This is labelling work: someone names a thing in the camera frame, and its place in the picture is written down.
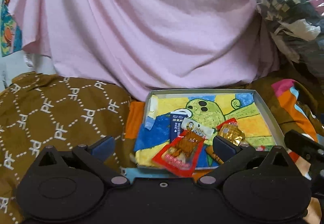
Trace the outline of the colourful cartoon bed sheet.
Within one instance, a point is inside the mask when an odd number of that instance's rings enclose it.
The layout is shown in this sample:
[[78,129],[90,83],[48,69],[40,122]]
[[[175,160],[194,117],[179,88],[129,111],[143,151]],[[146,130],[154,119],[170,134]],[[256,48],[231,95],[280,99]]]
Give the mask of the colourful cartoon bed sheet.
[[[317,99],[315,94],[312,94],[314,89],[311,90],[310,87],[305,87],[294,79],[278,77],[264,77],[243,88],[254,89],[261,95],[283,133],[296,130],[318,143],[320,143],[319,140],[323,140],[323,123],[320,121],[320,114],[315,116],[311,112],[314,111],[317,114],[320,106],[323,106],[321,92]],[[134,102],[130,106],[125,135],[125,139],[132,139],[133,143],[135,143],[133,139],[137,139],[144,115],[144,102]],[[310,169],[310,163],[291,151],[289,155],[300,172],[308,177],[307,171]],[[320,223],[319,200],[312,198],[308,211],[305,217],[306,222]]]

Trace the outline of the pink blanket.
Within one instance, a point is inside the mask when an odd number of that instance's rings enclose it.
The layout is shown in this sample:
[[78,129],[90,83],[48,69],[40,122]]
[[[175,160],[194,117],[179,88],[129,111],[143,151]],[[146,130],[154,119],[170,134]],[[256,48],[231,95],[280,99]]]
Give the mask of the pink blanket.
[[25,51],[62,76],[144,100],[153,89],[249,84],[279,67],[253,0],[10,0]]

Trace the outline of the plastic bag of clothes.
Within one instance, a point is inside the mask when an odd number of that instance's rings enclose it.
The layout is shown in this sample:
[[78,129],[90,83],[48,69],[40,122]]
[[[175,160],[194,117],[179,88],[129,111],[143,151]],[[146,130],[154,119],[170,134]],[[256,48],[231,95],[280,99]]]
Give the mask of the plastic bag of clothes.
[[323,0],[256,0],[278,49],[323,78]]

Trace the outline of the gold foil snack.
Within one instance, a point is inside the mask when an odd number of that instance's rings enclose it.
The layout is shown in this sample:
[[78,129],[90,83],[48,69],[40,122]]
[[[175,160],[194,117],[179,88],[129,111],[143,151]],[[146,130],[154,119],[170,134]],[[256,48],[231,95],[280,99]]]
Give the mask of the gold foil snack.
[[236,146],[239,146],[245,140],[245,134],[241,131],[235,123],[226,123],[218,132],[220,137],[228,140]]

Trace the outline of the blue sachet with white text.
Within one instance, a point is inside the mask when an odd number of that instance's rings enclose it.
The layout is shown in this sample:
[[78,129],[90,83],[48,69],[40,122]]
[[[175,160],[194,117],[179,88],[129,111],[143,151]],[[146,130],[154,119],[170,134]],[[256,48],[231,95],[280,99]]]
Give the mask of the blue sachet with white text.
[[181,124],[188,115],[184,110],[176,110],[170,113],[170,141],[175,140],[182,132]]

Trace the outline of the small white candy pack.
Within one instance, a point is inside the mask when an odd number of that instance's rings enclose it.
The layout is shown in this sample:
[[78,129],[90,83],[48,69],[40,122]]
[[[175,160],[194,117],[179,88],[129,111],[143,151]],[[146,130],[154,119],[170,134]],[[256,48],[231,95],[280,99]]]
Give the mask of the small white candy pack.
[[181,128],[186,131],[194,132],[205,139],[211,139],[214,133],[214,129],[201,125],[189,118],[184,118],[181,123]]

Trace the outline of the grey tray with cartoon drawing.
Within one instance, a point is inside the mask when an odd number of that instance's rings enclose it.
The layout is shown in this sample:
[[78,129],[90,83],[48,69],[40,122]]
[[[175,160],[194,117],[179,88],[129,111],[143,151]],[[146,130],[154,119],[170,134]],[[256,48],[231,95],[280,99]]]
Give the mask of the grey tray with cartoon drawing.
[[233,122],[256,150],[283,145],[283,133],[258,94],[249,89],[171,89],[151,91],[144,106],[143,121],[134,145],[132,161],[138,167],[158,168],[152,158],[170,141],[170,113],[186,111],[189,119],[214,129],[206,139],[196,169],[216,168],[219,163],[207,153],[225,122]]

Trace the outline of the brown PF patterned pillow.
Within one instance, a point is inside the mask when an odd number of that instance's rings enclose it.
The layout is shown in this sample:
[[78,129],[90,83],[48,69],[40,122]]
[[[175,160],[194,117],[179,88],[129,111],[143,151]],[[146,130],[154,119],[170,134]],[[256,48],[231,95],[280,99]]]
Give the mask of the brown PF patterned pillow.
[[111,136],[115,151],[107,165],[118,172],[130,167],[129,103],[124,89],[103,81],[35,72],[17,76],[1,93],[1,223],[22,220],[14,190],[47,145],[65,151]]

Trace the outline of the colourful wall poster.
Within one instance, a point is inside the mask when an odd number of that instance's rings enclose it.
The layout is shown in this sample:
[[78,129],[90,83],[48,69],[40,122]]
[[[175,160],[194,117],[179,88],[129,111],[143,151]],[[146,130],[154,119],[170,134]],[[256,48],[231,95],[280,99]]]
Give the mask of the colourful wall poster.
[[1,55],[6,57],[22,50],[22,31],[8,10],[11,0],[1,3]]

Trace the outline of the red dried tofu snack pack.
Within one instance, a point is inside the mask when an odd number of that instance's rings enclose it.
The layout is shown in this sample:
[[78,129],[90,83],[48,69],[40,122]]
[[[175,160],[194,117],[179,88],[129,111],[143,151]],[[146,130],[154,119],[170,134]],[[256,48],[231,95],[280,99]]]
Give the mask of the red dried tofu snack pack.
[[170,144],[164,146],[152,158],[152,162],[178,177],[191,177],[204,141],[204,136],[184,130]]

